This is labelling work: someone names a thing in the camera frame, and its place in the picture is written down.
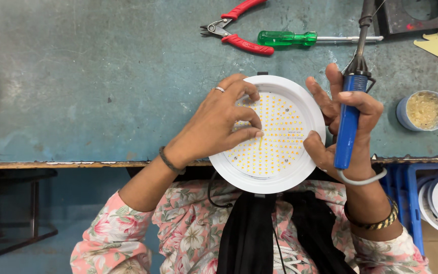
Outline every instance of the red pliers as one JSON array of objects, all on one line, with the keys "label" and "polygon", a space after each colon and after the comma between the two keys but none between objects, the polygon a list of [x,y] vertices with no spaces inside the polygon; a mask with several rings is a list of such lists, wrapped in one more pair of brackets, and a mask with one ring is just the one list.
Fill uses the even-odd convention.
[{"label": "red pliers", "polygon": [[275,49],[268,46],[261,46],[255,43],[248,42],[241,39],[237,34],[231,34],[224,30],[224,27],[229,24],[232,20],[237,20],[238,17],[245,12],[247,9],[263,3],[267,0],[246,0],[240,3],[236,8],[231,10],[227,14],[221,15],[221,20],[214,23],[210,23],[208,26],[201,26],[201,28],[207,30],[207,32],[201,32],[203,35],[216,34],[222,36],[222,42],[229,42],[240,49],[247,50],[257,54],[272,55]]}]

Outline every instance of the yellow wire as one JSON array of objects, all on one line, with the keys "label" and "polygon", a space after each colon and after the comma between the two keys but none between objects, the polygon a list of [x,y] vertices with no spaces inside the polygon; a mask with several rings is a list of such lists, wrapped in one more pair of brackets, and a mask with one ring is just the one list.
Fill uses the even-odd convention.
[{"label": "yellow wire", "polygon": [[261,141],[263,140],[263,136],[261,136],[261,138],[259,139],[259,149],[258,150],[261,150]]}]

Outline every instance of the blue cup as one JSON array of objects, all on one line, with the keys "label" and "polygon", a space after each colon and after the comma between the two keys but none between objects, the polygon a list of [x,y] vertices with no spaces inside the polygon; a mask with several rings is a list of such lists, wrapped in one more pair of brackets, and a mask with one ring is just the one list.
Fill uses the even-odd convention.
[{"label": "blue cup", "polygon": [[398,106],[397,106],[397,119],[398,119],[398,121],[400,122],[400,124],[402,126],[404,126],[405,128],[408,128],[410,130],[413,130],[413,131],[434,131],[434,130],[437,130],[438,129],[438,125],[435,126],[434,128],[431,128],[431,129],[419,128],[416,125],[414,125],[410,121],[410,119],[408,118],[408,115],[406,113],[406,103],[408,102],[408,99],[410,99],[410,97],[415,96],[416,94],[418,94],[420,92],[427,92],[429,94],[435,95],[438,98],[438,93],[437,92],[429,91],[429,90],[422,90],[422,91],[416,92],[416,93],[414,93],[414,94],[412,94],[410,96],[407,96],[407,97],[403,98],[400,101],[400,103],[398,103]]}]

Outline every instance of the hand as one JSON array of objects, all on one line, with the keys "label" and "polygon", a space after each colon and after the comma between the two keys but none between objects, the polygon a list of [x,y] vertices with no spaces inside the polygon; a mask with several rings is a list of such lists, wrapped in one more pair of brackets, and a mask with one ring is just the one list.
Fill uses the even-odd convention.
[{"label": "hand", "polygon": [[[223,152],[243,141],[263,136],[261,121],[251,108],[235,106],[235,102],[245,93],[259,100],[254,84],[243,79],[243,74],[234,74],[223,79],[218,87],[212,89],[198,107],[184,129],[168,143],[164,153],[176,167],[183,168],[187,163]],[[236,121],[249,121],[252,127],[232,132]]]},{"label": "hand", "polygon": [[[361,91],[343,92],[343,75],[337,69],[336,64],[331,63],[327,66],[325,76],[327,76],[331,83],[332,99],[329,98],[313,77],[307,78],[305,84],[320,106],[325,124],[328,126],[330,133],[334,135],[334,141],[339,131],[341,103],[355,106],[360,111],[351,162],[349,168],[344,170],[344,175],[346,178],[356,181],[372,178],[376,173],[371,168],[369,154],[370,133],[383,113],[383,104]],[[304,146],[317,167],[326,171],[331,177],[342,181],[337,176],[337,171],[334,168],[336,144],[325,148],[319,134],[315,131],[310,131],[304,141]]]}]

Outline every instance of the blue-green table surface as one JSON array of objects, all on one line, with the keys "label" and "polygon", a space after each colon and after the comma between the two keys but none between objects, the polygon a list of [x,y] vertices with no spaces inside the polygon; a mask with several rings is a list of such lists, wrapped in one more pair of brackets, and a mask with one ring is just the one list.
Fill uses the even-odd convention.
[{"label": "blue-green table surface", "polygon": [[[237,4],[0,0],[0,162],[152,159],[222,78],[268,71],[302,86],[315,76],[328,89],[325,66],[343,69],[356,48],[319,43],[265,57],[199,34]],[[261,30],[355,36],[361,7],[362,0],[269,0],[227,29],[249,41]],[[404,96],[438,92],[438,58],[415,39],[421,34],[366,46],[378,80],[371,95],[385,105],[371,140],[380,158],[438,156],[438,131],[411,132],[395,116]]]}]

